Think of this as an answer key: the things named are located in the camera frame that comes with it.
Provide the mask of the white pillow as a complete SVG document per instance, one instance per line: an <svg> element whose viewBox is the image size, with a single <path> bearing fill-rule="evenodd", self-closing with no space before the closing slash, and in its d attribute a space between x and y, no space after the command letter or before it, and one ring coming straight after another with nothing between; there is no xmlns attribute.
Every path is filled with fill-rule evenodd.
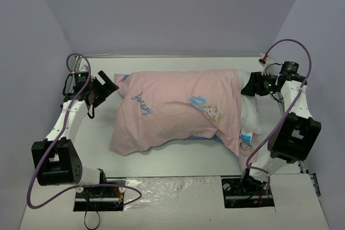
<svg viewBox="0 0 345 230"><path fill-rule="evenodd" d="M240 91L244 89L250 79L250 72L238 69L239 88ZM241 97L241 117L240 128L247 130L253 134L262 134L262 128L259 122L259 115L257 112L257 103L254 96L240 95Z"/></svg>

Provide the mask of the pink and blue Frozen pillowcase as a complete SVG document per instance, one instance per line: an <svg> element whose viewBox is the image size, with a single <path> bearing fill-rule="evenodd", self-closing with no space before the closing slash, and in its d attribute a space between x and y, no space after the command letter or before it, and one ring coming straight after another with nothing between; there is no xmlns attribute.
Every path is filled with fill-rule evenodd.
<svg viewBox="0 0 345 230"><path fill-rule="evenodd" d="M122 102L110 150L126 156L172 140L213 139L246 168L257 142L241 138L237 69L115 74Z"/></svg>

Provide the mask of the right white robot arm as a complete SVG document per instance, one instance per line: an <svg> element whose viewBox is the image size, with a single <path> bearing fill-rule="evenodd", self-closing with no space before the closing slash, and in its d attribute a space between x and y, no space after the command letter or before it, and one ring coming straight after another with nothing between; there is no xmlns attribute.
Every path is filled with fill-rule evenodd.
<svg viewBox="0 0 345 230"><path fill-rule="evenodd" d="M321 123L314 120L307 105L306 78L298 74L299 64L285 61L278 75L252 72L241 94L265 96L279 93L284 114L266 139L267 153L256 162L246 162L239 180L240 190L246 194L257 188L268 188L270 176L286 165L304 161L320 131Z"/></svg>

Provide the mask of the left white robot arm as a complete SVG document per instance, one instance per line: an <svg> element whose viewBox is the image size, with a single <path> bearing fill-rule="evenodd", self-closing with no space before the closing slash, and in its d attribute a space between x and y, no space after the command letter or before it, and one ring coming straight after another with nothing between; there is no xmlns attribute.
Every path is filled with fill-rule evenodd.
<svg viewBox="0 0 345 230"><path fill-rule="evenodd" d="M94 110L105 102L119 87L104 73L88 80L89 72L71 73L74 77L73 92L65 93L60 116L44 140L34 142L31 148L34 166L38 169L37 181L41 186L89 184L97 197L108 192L108 182L101 179L101 170L88 169L73 145L83 119L94 118Z"/></svg>

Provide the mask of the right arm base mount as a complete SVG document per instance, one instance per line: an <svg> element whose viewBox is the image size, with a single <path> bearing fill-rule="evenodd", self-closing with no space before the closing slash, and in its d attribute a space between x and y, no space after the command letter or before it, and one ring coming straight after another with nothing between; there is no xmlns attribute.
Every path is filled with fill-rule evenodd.
<svg viewBox="0 0 345 230"><path fill-rule="evenodd" d="M224 207L232 208L263 208L274 207L274 200L271 190L266 190L260 186L246 189L240 185L240 177L222 177L221 184L223 190Z"/></svg>

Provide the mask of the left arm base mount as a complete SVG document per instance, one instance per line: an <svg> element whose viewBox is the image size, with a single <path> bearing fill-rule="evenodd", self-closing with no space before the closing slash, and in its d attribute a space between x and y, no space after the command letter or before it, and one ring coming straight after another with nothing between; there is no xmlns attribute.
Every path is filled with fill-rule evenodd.
<svg viewBox="0 0 345 230"><path fill-rule="evenodd" d="M74 197L74 212L123 211L125 189L118 187L80 187Z"/></svg>

